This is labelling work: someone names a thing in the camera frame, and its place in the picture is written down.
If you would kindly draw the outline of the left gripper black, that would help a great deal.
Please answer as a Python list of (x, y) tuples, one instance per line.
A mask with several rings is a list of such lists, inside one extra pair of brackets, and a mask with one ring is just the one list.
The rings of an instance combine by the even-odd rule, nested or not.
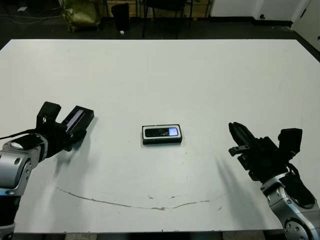
[(87, 131), (83, 129), (79, 129), (72, 134), (68, 133), (68, 130), (69, 122), (65, 120), (62, 123), (50, 122), (46, 124), (46, 158), (53, 157), (62, 150), (71, 151), (72, 145), (82, 141), (87, 134)]

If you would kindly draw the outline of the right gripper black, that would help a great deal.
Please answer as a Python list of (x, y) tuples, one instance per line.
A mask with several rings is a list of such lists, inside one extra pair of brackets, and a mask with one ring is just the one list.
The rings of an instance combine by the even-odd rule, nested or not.
[(276, 146), (269, 137), (256, 138), (249, 129), (238, 122), (228, 124), (229, 132), (236, 146), (229, 149), (231, 156), (237, 156), (242, 167), (253, 181), (267, 181), (277, 175), (291, 172), (292, 141), (278, 137)]

